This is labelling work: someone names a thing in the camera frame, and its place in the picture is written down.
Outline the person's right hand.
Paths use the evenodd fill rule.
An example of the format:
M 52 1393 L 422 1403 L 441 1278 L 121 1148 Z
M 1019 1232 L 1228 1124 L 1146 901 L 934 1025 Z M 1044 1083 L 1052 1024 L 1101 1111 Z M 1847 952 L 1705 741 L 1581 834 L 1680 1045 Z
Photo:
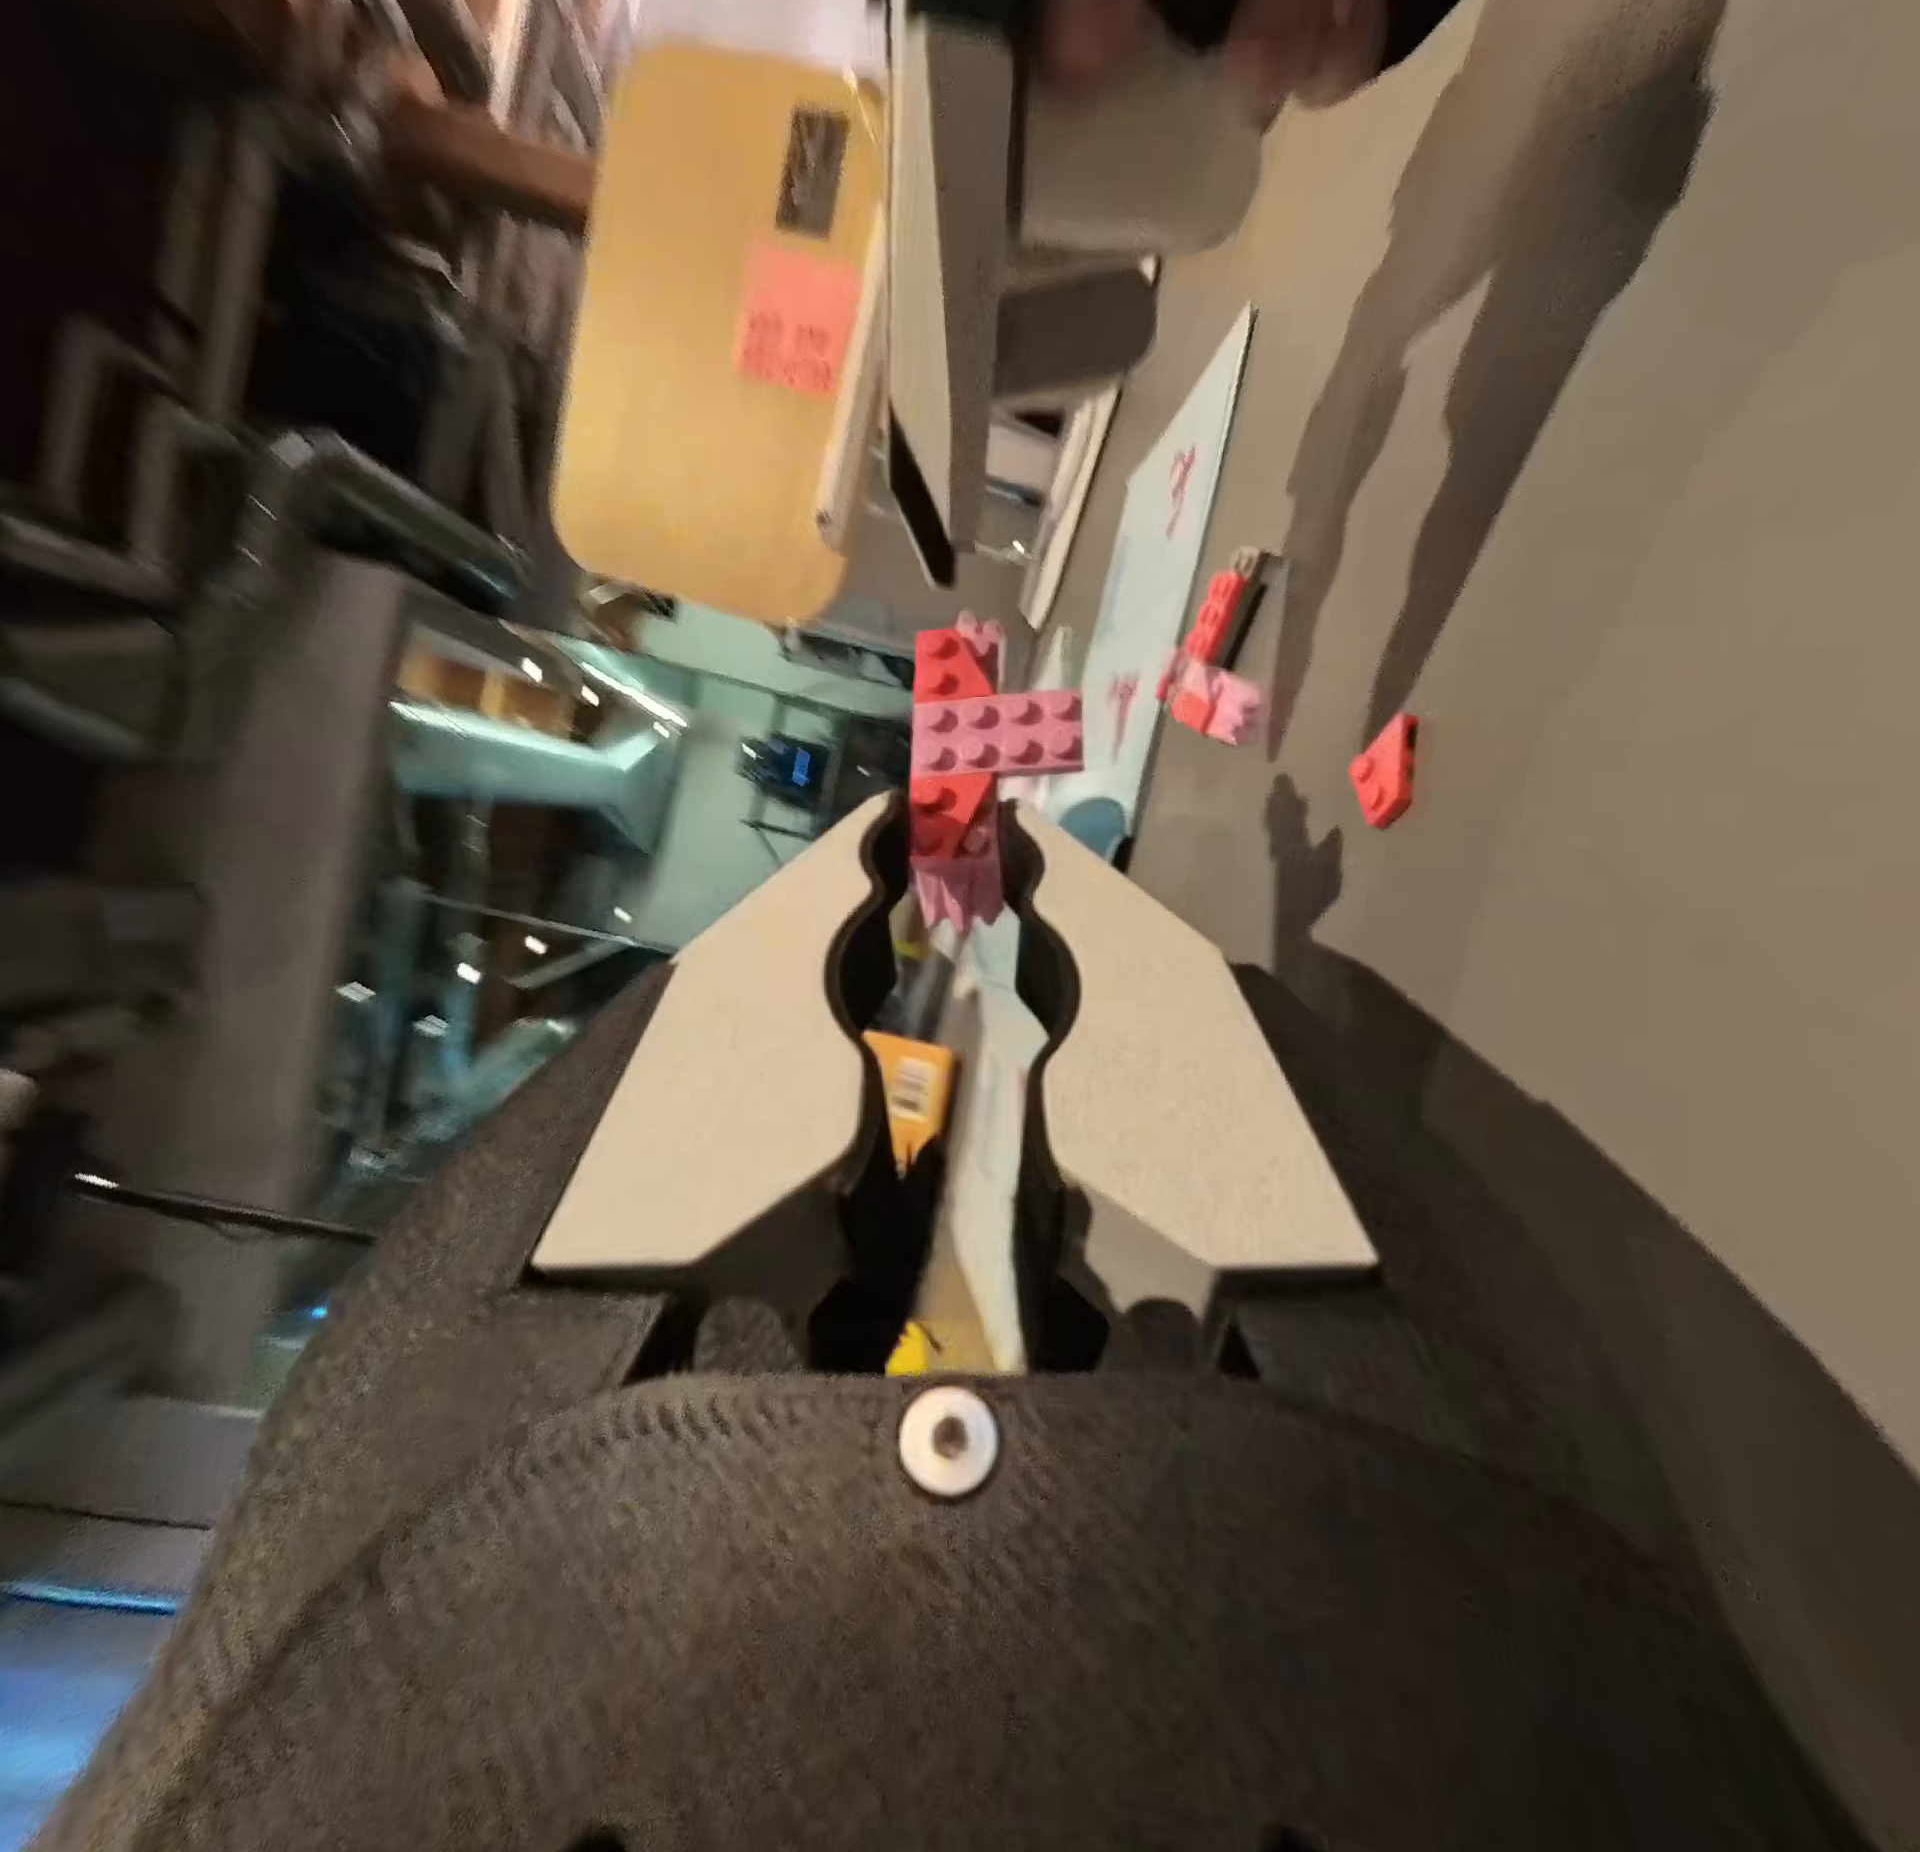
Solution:
M 1041 0 L 1036 78 L 1091 96 L 1155 32 L 1151 0 Z M 1222 39 L 1222 73 L 1238 108 L 1262 131 L 1289 105 L 1344 101 L 1382 65 L 1387 0 L 1238 0 Z

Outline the black shelving rack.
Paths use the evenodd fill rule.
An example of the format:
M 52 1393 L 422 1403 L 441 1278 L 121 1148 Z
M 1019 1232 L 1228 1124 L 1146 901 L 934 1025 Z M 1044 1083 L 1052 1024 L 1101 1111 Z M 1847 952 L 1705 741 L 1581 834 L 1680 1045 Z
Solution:
M 754 829 L 811 839 L 822 829 L 832 773 L 832 749 L 789 735 L 735 744 L 733 769 L 750 790 Z

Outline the metal ventilation duct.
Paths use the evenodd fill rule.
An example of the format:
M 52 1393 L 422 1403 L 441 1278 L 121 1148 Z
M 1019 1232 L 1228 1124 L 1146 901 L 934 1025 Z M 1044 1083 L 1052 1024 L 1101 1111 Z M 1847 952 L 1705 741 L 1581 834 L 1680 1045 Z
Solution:
M 388 733 L 391 778 L 410 799 L 585 813 L 623 844 L 659 851 L 679 744 L 653 724 L 572 744 L 477 712 L 390 699 Z

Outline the orange toy brick box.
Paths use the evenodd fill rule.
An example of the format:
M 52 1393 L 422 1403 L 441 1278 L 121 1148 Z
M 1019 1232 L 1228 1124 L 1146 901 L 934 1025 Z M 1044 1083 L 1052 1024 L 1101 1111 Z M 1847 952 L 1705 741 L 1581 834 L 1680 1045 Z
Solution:
M 913 1040 L 883 1030 L 866 1030 L 861 1040 L 873 1052 L 882 1078 L 893 1163 L 897 1176 L 905 1178 L 929 1147 L 947 1138 L 959 1098 L 961 1061 L 947 1045 Z

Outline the open instruction booklet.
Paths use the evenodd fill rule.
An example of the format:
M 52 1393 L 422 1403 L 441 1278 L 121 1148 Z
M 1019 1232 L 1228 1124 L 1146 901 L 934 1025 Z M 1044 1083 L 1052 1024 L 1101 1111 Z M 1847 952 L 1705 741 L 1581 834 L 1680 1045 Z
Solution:
M 1047 651 L 1036 669 L 1034 689 L 1081 693 L 1088 761 L 1075 776 L 1015 781 L 1010 797 L 1034 800 L 1106 862 L 1138 834 L 1155 773 L 1163 735 L 1155 689 L 1205 582 L 1204 546 L 1257 325 L 1258 306 L 1245 303 L 1205 361 L 1177 361 L 1172 379 L 1185 394 L 1123 480 L 1091 626 L 1071 656 Z M 1006 1243 L 1041 1030 L 1013 992 L 1020 923 L 1004 912 L 965 934 L 938 923 L 929 937 L 959 965 L 956 996 L 972 1012 L 969 1025 L 947 1025 L 969 1052 L 947 1130 L 941 1236 L 915 1319 L 927 1340 L 916 1369 L 1024 1369 Z

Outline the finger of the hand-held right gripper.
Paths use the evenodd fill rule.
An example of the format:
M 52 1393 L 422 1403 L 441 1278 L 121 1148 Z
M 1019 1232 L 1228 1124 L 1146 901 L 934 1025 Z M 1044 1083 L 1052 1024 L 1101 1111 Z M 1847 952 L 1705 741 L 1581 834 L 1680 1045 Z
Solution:
M 1091 399 L 1152 348 L 1151 260 L 1071 271 L 1006 292 L 998 306 L 991 399 Z
M 1222 69 L 1156 39 L 1088 100 L 1031 89 L 1013 41 L 947 15 L 886 17 L 886 488 L 931 587 L 976 550 L 1000 411 L 1004 293 L 1207 251 L 1261 183 L 1262 131 Z

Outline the pink sticky note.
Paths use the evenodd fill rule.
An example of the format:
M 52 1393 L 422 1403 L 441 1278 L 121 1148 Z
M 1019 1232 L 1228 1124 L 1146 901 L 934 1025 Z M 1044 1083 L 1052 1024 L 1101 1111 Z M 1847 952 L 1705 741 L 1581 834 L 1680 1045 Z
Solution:
M 764 238 L 750 253 L 743 283 L 733 372 L 832 399 L 861 303 L 861 266 Z

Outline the red slope brick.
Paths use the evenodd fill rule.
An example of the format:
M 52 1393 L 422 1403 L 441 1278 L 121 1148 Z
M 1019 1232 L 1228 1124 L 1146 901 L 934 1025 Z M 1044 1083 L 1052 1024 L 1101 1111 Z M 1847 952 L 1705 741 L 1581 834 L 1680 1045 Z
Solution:
M 1414 712 L 1398 712 L 1349 764 L 1359 818 L 1371 832 L 1391 829 L 1413 807 L 1420 733 Z

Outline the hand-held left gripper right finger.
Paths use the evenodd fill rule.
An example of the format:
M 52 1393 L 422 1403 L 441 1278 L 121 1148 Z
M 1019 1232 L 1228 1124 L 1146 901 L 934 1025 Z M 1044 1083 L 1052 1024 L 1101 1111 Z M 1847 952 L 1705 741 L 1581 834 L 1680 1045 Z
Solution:
M 1067 1265 L 1111 1313 L 1380 1271 L 1222 952 L 1038 807 L 1012 810 L 1028 1122 L 1067 1192 Z

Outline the wooden book stand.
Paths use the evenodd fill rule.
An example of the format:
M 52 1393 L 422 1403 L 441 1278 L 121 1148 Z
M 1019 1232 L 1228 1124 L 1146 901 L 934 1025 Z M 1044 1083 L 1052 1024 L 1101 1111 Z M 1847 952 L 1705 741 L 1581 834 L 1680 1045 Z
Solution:
M 959 610 L 1023 630 L 1038 517 L 990 491 L 982 550 L 947 590 L 883 486 L 883 143 L 883 89 L 853 69 L 697 41 L 627 65 L 589 204 L 548 498 L 557 542 L 594 587 L 773 635 L 901 644 Z M 832 399 L 733 372 L 745 266 L 764 238 L 861 266 Z

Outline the pink red grey brick model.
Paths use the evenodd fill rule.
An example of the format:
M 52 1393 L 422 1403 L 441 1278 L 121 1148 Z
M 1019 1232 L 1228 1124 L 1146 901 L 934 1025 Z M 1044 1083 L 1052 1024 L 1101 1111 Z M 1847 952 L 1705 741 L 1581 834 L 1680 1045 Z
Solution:
M 1264 712 L 1264 691 L 1240 672 L 1240 657 L 1269 595 L 1283 587 L 1275 552 L 1242 550 L 1205 582 L 1194 618 L 1172 646 L 1155 699 L 1179 728 L 1240 748 Z

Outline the pink plate brick assembly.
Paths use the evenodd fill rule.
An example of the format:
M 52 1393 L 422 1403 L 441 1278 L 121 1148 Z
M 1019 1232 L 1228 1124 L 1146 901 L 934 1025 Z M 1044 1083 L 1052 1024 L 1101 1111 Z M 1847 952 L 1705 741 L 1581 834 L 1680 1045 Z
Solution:
M 1002 784 L 1085 761 L 1080 694 L 1002 691 L 1002 651 L 969 613 L 915 637 L 905 854 L 924 923 L 956 937 L 1002 912 Z

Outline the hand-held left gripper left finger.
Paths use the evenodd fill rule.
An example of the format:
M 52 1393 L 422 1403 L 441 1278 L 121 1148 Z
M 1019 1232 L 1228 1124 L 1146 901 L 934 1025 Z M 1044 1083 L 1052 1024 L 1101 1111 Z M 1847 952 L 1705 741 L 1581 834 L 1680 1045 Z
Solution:
M 858 1271 L 893 1239 L 861 1035 L 894 986 L 904 813 L 851 810 L 674 958 L 528 1271 Z

